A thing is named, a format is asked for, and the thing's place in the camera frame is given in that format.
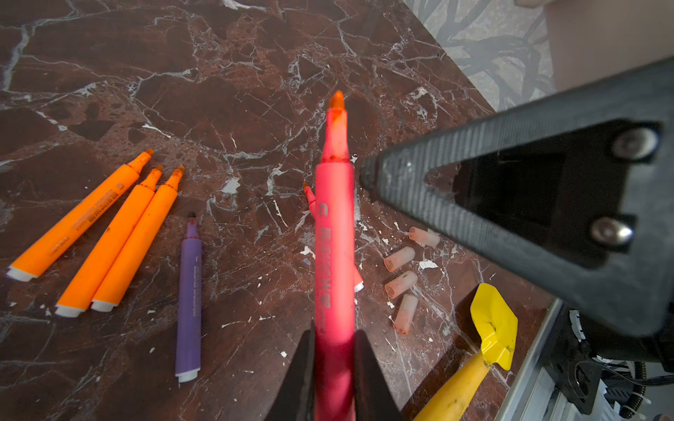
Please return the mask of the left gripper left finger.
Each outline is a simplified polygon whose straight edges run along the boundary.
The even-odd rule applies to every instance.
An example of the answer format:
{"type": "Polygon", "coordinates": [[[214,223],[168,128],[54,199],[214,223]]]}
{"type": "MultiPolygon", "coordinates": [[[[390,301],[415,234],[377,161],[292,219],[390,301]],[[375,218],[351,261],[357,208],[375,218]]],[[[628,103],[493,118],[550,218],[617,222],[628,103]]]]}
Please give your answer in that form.
{"type": "Polygon", "coordinates": [[[265,420],[314,420],[315,329],[306,330],[265,420]]]}

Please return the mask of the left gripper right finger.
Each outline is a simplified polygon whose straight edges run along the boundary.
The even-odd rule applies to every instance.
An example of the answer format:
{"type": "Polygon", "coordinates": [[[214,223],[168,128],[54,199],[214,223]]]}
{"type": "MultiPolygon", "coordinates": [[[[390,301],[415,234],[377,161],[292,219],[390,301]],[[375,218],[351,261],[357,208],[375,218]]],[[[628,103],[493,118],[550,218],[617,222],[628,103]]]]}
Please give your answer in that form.
{"type": "Polygon", "coordinates": [[[356,420],[403,420],[367,334],[355,334],[356,420]]]}

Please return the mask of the pink marker lone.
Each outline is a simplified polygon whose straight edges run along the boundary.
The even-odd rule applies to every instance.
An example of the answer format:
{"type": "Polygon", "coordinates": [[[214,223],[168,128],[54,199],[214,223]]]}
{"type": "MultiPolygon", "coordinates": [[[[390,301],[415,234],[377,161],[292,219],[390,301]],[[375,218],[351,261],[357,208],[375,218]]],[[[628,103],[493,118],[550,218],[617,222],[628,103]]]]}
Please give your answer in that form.
{"type": "MultiPolygon", "coordinates": [[[[316,196],[314,195],[314,192],[312,191],[311,187],[306,182],[303,184],[303,191],[308,204],[308,209],[311,212],[312,216],[316,219],[317,218],[316,196]]],[[[353,276],[354,291],[355,293],[357,293],[364,288],[364,280],[363,277],[361,277],[358,268],[354,268],[353,275],[354,275],[353,276]]]]}

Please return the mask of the pink marker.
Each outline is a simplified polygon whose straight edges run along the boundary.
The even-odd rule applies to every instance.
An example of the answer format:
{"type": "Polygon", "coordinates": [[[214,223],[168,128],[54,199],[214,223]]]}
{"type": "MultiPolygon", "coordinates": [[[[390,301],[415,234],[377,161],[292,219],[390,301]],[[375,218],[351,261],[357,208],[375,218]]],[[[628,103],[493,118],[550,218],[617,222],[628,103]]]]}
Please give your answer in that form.
{"type": "Polygon", "coordinates": [[[326,113],[326,141],[316,168],[315,363],[317,420],[354,420],[355,171],[348,114],[336,91],[326,113]]]}

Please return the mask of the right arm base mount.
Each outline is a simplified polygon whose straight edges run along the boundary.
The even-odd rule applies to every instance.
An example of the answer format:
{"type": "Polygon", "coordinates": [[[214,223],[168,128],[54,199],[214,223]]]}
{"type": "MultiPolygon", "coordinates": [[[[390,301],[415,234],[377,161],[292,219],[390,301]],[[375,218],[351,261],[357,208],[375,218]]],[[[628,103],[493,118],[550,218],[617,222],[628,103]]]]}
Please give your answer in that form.
{"type": "Polygon", "coordinates": [[[591,360],[605,333],[605,326],[563,305],[542,351],[542,365],[556,388],[584,415],[593,411],[601,369],[591,360]]]}

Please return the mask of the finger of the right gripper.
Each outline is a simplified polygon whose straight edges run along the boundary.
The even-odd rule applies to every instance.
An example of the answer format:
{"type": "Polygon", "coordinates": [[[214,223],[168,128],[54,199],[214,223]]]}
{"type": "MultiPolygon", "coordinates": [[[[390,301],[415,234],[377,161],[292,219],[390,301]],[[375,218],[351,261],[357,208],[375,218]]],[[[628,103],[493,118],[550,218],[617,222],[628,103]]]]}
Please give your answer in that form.
{"type": "Polygon", "coordinates": [[[384,149],[391,208],[628,336],[673,300],[673,61],[384,149]]]}

